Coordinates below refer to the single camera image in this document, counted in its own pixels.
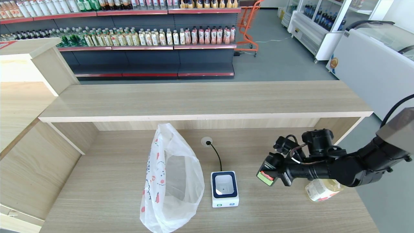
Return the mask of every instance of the robotic arm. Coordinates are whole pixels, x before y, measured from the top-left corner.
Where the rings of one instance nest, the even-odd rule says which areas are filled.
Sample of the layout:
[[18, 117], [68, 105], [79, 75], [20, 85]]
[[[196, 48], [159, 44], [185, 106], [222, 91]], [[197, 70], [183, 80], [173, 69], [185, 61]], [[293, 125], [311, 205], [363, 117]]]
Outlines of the robotic arm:
[[[278, 178], [285, 186], [291, 186], [295, 178], [335, 179], [349, 187], [369, 184], [381, 179], [385, 172], [392, 172], [391, 167], [400, 161], [412, 161], [413, 135], [414, 108], [405, 108], [387, 124], [382, 124], [368, 145], [354, 153], [348, 154], [345, 149], [332, 145], [333, 134], [329, 129], [303, 133], [302, 145], [293, 135], [279, 137], [273, 146], [278, 153], [269, 153], [257, 177], [269, 186]], [[309, 149], [308, 157], [302, 151], [304, 146]]]

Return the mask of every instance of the chest freezer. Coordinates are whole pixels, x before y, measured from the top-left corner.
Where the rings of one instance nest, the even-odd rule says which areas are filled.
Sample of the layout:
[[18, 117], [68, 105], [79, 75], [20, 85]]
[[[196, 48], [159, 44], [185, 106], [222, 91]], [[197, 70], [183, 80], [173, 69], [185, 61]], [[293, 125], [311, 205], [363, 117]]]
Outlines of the chest freezer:
[[[383, 119], [395, 103], [414, 93], [414, 34], [393, 22], [355, 22], [346, 29], [326, 68]], [[414, 107], [414, 100], [399, 109], [404, 107]]]

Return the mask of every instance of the gray floor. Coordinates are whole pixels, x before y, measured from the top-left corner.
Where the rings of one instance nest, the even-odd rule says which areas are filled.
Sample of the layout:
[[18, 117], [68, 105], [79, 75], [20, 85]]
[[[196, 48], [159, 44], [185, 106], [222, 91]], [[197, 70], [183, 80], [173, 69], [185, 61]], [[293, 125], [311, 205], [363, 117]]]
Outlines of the gray floor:
[[[290, 36], [282, 27], [280, 19], [277, 18], [276, 10], [260, 10], [249, 33], [255, 41], [280, 40]], [[234, 57], [234, 79], [84, 81], [82, 84], [336, 80], [336, 77], [328, 73], [325, 68], [326, 62], [314, 64], [313, 55], [296, 39], [288, 38], [279, 42], [259, 43], [259, 46], [256, 58], [250, 54]], [[380, 120], [375, 115], [367, 117], [339, 145], [348, 152], [354, 152], [375, 136], [379, 126]], [[400, 177], [406, 177], [404, 170], [409, 167], [407, 163], [398, 164], [396, 167], [401, 170], [393, 174], [385, 174], [385, 178], [377, 183], [357, 188], [378, 229], [383, 233], [403, 233], [411, 230], [409, 219], [412, 215], [409, 211], [406, 210], [406, 214], [402, 217], [400, 213], [396, 213], [396, 209], [387, 208], [386, 204], [389, 194], [387, 188], [390, 185], [396, 186], [392, 188], [404, 195], [404, 190], [401, 190], [402, 185], [399, 184], [407, 180], [400, 179]], [[399, 205], [401, 208], [398, 210], [405, 213], [404, 201], [400, 201]]]

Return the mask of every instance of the white plastic bag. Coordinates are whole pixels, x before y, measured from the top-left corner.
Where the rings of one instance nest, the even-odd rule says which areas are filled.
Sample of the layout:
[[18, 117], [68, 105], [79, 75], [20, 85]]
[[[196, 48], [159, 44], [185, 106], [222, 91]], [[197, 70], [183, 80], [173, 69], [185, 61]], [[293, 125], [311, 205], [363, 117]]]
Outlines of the white plastic bag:
[[170, 124], [159, 124], [152, 140], [141, 201], [141, 222], [154, 233], [169, 233], [196, 213], [204, 193], [200, 162]]

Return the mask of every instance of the wooden countertop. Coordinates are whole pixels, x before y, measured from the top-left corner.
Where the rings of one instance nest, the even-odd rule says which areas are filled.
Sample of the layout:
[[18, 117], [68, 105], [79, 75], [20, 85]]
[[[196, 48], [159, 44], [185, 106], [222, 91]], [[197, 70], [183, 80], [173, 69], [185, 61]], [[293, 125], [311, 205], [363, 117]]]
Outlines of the wooden countertop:
[[[196, 215], [175, 232], [378, 232], [354, 188], [314, 203], [305, 194], [306, 179], [294, 180], [292, 187], [281, 181], [268, 187], [255, 177], [278, 136], [299, 136], [310, 129], [179, 131], [200, 160], [205, 191]], [[140, 222], [140, 204], [154, 133], [100, 132], [78, 161], [40, 232], [149, 232]], [[204, 136], [213, 138], [223, 170], [236, 172], [238, 207], [211, 207], [210, 173], [219, 170], [219, 162], [212, 148], [201, 145]]]
[[74, 85], [44, 122], [367, 117], [341, 81]]
[[0, 49], [0, 61], [33, 59], [61, 41], [60, 38], [18, 40]]
[[0, 151], [7, 154], [14, 140], [24, 135], [39, 114], [56, 98], [43, 82], [1, 83], [0, 99]]

